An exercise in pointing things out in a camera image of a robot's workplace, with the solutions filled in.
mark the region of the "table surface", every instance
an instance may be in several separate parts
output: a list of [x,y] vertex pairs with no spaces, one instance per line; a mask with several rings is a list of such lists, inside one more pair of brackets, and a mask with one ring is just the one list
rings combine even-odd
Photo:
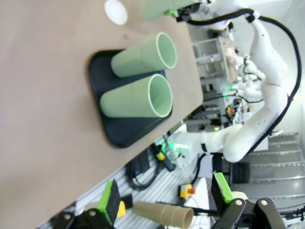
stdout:
[[[125,165],[203,102],[184,23],[145,22],[143,0],[122,0],[117,26],[104,0],[0,3],[0,228],[34,228]],[[168,70],[172,116],[127,149],[107,140],[87,75],[99,50],[124,49],[164,31],[178,64]]]

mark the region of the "light green plastic cup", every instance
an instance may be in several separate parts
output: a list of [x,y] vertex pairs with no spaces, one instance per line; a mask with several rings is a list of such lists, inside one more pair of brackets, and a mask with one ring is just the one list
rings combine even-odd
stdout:
[[172,69],[177,64],[176,47],[164,32],[116,54],[111,68],[119,77]]
[[163,118],[172,110],[173,94],[166,78],[154,74],[104,93],[100,106],[110,118]]
[[170,10],[178,10],[193,5],[199,0],[146,0],[141,6],[141,15],[147,21],[153,21]]

